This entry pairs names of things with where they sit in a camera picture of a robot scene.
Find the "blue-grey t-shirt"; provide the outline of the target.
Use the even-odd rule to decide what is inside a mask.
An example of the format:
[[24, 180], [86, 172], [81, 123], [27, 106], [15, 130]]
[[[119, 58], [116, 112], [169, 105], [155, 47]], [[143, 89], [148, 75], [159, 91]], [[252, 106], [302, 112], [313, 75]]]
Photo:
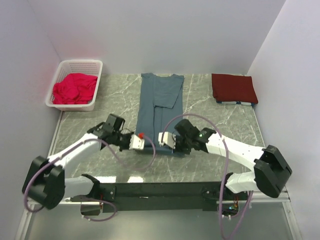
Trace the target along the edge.
[[183, 113], [184, 76], [157, 76], [153, 73], [141, 74], [139, 110], [135, 132], [149, 137], [161, 155], [173, 155], [167, 146], [161, 147], [158, 142], [170, 120]]

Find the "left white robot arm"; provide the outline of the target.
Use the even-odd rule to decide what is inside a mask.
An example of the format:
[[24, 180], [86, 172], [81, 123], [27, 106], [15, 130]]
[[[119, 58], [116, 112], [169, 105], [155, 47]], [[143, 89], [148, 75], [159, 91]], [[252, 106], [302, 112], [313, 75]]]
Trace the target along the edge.
[[100, 181], [89, 174], [72, 178], [72, 171], [81, 161], [111, 145], [123, 150], [143, 148], [143, 139], [134, 132], [122, 133], [125, 120], [110, 114], [106, 121], [90, 128], [78, 141], [64, 150], [48, 156], [36, 157], [28, 170], [22, 193], [24, 206], [28, 199], [51, 210], [63, 199], [83, 196], [88, 201], [101, 197]]

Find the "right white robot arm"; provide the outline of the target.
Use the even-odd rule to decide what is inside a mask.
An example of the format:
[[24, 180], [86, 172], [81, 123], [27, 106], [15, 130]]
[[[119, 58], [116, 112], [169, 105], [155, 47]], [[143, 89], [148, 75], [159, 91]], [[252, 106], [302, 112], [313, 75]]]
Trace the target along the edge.
[[246, 191], [260, 191], [268, 197], [278, 198], [292, 175], [289, 164], [273, 145], [253, 146], [224, 135], [219, 136], [216, 130], [207, 127], [199, 130], [187, 119], [177, 123], [174, 129], [180, 135], [178, 146], [187, 153], [194, 149], [228, 157], [230, 161], [249, 169], [248, 172], [226, 175], [219, 187], [221, 197], [226, 200]]

